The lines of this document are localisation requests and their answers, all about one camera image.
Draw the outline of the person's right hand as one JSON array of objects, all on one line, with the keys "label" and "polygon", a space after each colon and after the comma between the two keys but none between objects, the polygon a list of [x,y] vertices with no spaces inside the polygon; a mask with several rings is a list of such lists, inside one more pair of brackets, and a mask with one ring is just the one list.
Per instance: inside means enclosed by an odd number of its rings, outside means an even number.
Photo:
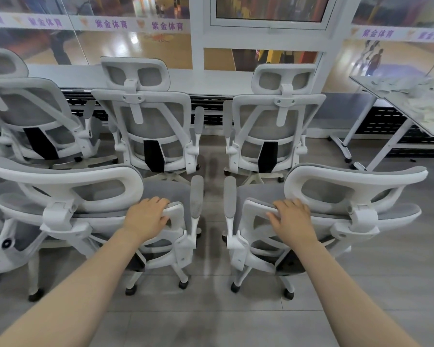
[{"label": "person's right hand", "polygon": [[318,242],[309,207],[300,199],[276,200],[279,227],[273,227],[276,235],[292,250]]}]

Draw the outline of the person's left hand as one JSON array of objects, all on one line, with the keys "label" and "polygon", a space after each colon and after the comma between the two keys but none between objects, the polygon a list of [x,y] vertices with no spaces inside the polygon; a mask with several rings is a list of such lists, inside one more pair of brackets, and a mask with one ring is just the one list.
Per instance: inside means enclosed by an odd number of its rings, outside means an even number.
[{"label": "person's left hand", "polygon": [[132,205],[119,230],[122,237],[137,247],[156,237],[164,228],[157,223],[169,203],[168,199],[156,196]]}]

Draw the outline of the white grey mesh office chair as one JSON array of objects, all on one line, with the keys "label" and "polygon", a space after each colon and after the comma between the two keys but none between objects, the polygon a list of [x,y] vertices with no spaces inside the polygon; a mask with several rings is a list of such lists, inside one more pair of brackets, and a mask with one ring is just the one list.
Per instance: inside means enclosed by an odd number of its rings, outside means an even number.
[{"label": "white grey mesh office chair", "polygon": [[39,301],[39,250],[45,240],[61,240],[87,258],[94,255],[121,228],[127,210],[146,198],[166,198],[163,211],[170,222],[158,235],[140,245],[126,270],[133,275],[125,294],[136,293],[140,276],[149,270],[171,267],[185,290],[203,205],[203,177],[189,185],[169,180],[143,179],[128,164],[53,170],[29,167],[0,157],[0,178],[17,192],[0,193],[0,274],[28,265],[29,295]]},{"label": "white grey mesh office chair", "polygon": [[306,204],[318,241],[337,258],[352,245],[382,232],[411,224],[422,213],[416,204],[398,203],[404,188],[426,179],[425,167],[397,172],[367,172],[301,163],[281,184],[237,186],[224,180],[223,235],[237,271],[231,291],[237,293],[252,269],[273,274],[284,284],[286,299],[294,297],[294,276],[305,272],[293,250],[273,231],[266,214],[278,215],[276,200],[300,199]]},{"label": "white grey mesh office chair", "polygon": [[29,76],[26,63],[0,48],[0,146],[18,163],[44,169],[76,169],[116,164],[114,155],[97,157],[102,122],[96,101],[75,116],[61,89],[49,79]]},{"label": "white grey mesh office chair", "polygon": [[159,59],[100,59],[106,89],[91,94],[108,115],[115,150],[124,164],[147,171],[147,180],[190,185],[182,174],[199,170],[204,108],[197,107],[191,127],[191,98],[170,91],[170,75]]},{"label": "white grey mesh office chair", "polygon": [[260,64],[252,93],[224,101],[225,176],[246,176],[243,185],[284,182],[307,154],[307,127],[326,99],[312,93],[315,71],[315,64]]}]

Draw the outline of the person's left forearm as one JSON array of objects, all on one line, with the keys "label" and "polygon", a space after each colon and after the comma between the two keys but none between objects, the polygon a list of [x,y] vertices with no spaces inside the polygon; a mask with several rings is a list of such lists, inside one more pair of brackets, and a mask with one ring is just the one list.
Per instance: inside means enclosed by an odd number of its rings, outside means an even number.
[{"label": "person's left forearm", "polygon": [[0,335],[0,347],[88,347],[145,233],[119,229]]}]

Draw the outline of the person's right forearm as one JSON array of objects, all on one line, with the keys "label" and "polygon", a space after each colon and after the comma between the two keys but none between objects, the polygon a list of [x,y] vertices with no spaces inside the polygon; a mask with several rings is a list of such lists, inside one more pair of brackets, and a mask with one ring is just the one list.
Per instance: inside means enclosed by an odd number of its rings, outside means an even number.
[{"label": "person's right forearm", "polygon": [[311,280],[340,347],[421,347],[315,239],[286,241]]}]

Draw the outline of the white window ledge counter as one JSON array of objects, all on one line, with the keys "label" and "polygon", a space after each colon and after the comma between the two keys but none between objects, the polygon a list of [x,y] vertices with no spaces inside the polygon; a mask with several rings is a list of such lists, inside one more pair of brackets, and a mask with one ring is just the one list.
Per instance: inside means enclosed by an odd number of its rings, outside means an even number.
[{"label": "white window ledge counter", "polygon": [[[28,64],[29,76],[55,82],[62,89],[108,89],[101,65]],[[168,69],[169,90],[189,95],[252,94],[252,72]]]}]

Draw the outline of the white folding table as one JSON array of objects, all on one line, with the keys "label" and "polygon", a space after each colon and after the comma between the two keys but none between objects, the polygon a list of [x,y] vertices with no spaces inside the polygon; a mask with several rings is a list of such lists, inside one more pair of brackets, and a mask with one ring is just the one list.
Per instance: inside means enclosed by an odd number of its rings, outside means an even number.
[{"label": "white folding table", "polygon": [[[404,148],[409,147],[409,145],[399,144],[399,140],[404,136],[404,134],[411,128],[412,125],[417,125],[421,130],[427,133],[429,136],[434,137],[434,122],[424,123],[421,119],[417,118],[415,112],[411,111],[408,108],[405,108],[403,105],[403,94],[385,94],[383,92],[378,91],[371,85],[371,79],[373,77],[382,77],[382,76],[358,76],[351,75],[349,78],[355,82],[363,91],[369,93],[372,96],[371,102],[368,103],[359,114],[358,118],[354,122],[352,128],[347,133],[344,139],[340,139],[334,134],[328,136],[329,141],[333,141],[341,150],[345,162],[348,164],[350,169],[353,170],[361,170],[361,171],[372,171],[375,169],[379,163],[387,156],[387,154],[393,148]],[[367,113],[373,107],[377,100],[384,100],[391,107],[394,107],[400,113],[402,113],[406,120],[403,125],[397,130],[397,132],[390,137],[390,139],[386,142],[386,144],[382,147],[382,149],[376,154],[376,156],[372,159],[368,165],[364,166],[358,161],[353,161],[353,157],[351,152],[348,149],[348,144],[351,141],[353,135],[356,133],[358,127],[364,120]]]}]

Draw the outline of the pile of white cloths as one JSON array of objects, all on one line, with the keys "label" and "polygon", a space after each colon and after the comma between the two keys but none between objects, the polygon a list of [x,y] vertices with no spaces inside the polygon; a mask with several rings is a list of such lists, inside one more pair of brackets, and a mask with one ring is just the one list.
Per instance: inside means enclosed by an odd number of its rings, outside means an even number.
[{"label": "pile of white cloths", "polygon": [[421,119],[424,123],[434,122],[434,78],[373,77],[371,85],[385,94],[403,94],[403,105],[405,108],[415,112],[417,118]]}]

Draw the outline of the frosted stripe with purple print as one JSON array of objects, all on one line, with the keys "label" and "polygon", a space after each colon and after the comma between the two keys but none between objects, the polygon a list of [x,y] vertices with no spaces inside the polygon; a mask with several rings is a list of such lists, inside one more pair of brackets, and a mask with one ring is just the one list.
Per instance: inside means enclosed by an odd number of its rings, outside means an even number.
[{"label": "frosted stripe with purple print", "polygon": [[434,28],[352,24],[348,39],[434,43]]},{"label": "frosted stripe with purple print", "polygon": [[190,20],[0,12],[0,28],[190,34]]}]

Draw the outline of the white window frame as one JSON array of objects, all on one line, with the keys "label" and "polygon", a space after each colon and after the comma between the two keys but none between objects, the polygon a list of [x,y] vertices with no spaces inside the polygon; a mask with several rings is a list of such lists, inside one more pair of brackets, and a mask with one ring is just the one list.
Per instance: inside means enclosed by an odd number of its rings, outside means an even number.
[{"label": "white window frame", "polygon": [[210,25],[266,30],[326,30],[342,0],[209,0]]}]

